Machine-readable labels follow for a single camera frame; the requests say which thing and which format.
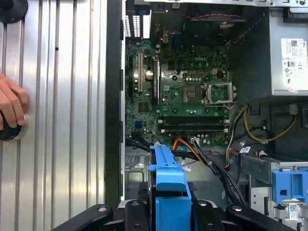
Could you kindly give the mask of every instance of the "screw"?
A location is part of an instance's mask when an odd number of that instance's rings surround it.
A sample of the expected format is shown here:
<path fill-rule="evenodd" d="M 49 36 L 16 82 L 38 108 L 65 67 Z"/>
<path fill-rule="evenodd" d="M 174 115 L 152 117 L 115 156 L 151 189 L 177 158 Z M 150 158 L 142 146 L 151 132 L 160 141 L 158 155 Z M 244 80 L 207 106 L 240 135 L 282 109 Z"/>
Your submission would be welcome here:
<path fill-rule="evenodd" d="M 233 206 L 232 209 L 235 210 L 236 212 L 241 212 L 242 211 L 242 208 L 239 207 L 239 206 Z"/>
<path fill-rule="evenodd" d="M 206 202 L 205 201 L 198 201 L 198 204 L 201 205 L 201 206 L 206 206 Z"/>
<path fill-rule="evenodd" d="M 138 203 L 137 201 L 134 201 L 131 205 L 132 205 L 132 206 L 138 206 L 139 203 Z"/>
<path fill-rule="evenodd" d="M 104 211 L 106 211 L 106 210 L 107 210 L 107 208 L 105 208 L 105 207 L 100 207 L 100 208 L 98 209 L 99 212 L 104 212 Z"/>

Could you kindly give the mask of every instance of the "green circuit board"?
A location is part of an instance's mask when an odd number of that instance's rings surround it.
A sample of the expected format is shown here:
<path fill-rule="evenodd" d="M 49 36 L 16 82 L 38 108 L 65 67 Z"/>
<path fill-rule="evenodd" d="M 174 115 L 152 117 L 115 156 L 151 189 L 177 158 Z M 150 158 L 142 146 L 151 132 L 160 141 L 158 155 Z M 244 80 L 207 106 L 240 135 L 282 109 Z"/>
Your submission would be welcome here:
<path fill-rule="evenodd" d="M 136 121 L 142 121 L 138 132 L 150 143 L 159 141 L 172 145 L 175 137 L 186 140 L 199 138 L 201 146 L 225 146 L 224 132 L 178 132 L 165 133 L 159 127 L 162 116 L 229 116 L 226 107 L 206 107 L 201 100 L 205 92 L 205 83 L 228 81 L 226 47 L 191 47 L 184 51 L 172 51 L 161 47 L 160 51 L 160 100 L 153 106 L 153 79 L 147 74 L 153 68 L 153 56 L 156 46 L 150 41 L 130 42 L 126 49 L 126 139 L 131 139 L 136 130 Z M 143 54 L 142 92 L 138 89 L 138 54 Z M 212 98 L 225 100 L 228 90 L 225 87 L 212 88 Z"/>

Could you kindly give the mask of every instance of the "finger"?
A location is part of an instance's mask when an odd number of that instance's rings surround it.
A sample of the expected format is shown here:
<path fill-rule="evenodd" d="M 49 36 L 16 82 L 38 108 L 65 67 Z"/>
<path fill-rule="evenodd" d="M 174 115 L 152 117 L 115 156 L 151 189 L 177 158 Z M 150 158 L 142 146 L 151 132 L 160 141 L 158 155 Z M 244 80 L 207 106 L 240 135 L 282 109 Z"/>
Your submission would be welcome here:
<path fill-rule="evenodd" d="M 10 127 L 17 127 L 15 113 L 10 100 L 0 90 L 0 109 Z"/>
<path fill-rule="evenodd" d="M 1 114 L 0 114 L 0 130 L 3 130 L 3 119 Z"/>
<path fill-rule="evenodd" d="M 20 104 L 22 107 L 27 106 L 28 97 L 26 92 L 19 86 L 17 86 L 12 80 L 5 79 L 10 89 L 18 96 Z"/>
<path fill-rule="evenodd" d="M 11 91 L 9 86 L 4 81 L 0 81 L 0 88 L 12 104 L 17 123 L 21 126 L 25 123 L 24 112 L 17 96 Z"/>

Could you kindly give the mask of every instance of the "blue plastic bracket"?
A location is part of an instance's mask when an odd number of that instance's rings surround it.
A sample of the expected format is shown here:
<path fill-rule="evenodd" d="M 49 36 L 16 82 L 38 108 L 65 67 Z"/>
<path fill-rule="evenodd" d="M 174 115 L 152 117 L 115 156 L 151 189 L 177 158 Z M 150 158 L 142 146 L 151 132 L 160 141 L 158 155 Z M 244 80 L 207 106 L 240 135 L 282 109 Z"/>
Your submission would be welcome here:
<path fill-rule="evenodd" d="M 151 149 L 155 150 L 156 165 L 150 165 L 149 170 L 156 171 L 156 190 L 185 192 L 185 173 L 169 147 L 162 145 Z"/>
<path fill-rule="evenodd" d="M 181 192 L 182 196 L 156 197 L 156 231 L 190 231 L 192 214 L 192 196 L 184 170 L 181 168 L 169 147 L 153 146 L 156 165 L 150 165 L 150 171 L 156 171 L 156 190 Z"/>
<path fill-rule="evenodd" d="M 308 171 L 273 171 L 273 201 L 281 204 L 285 199 L 298 199 L 308 203 Z"/>

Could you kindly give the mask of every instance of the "motherboard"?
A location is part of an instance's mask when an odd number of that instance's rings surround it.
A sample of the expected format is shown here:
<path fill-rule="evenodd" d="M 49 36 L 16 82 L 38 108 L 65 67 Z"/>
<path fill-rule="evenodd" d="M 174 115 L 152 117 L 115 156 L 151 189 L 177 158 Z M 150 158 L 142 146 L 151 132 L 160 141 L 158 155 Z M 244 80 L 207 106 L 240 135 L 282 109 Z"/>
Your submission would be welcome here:
<path fill-rule="evenodd" d="M 148 40 L 126 46 L 126 139 L 203 147 L 228 144 L 227 47 L 176 48 Z"/>

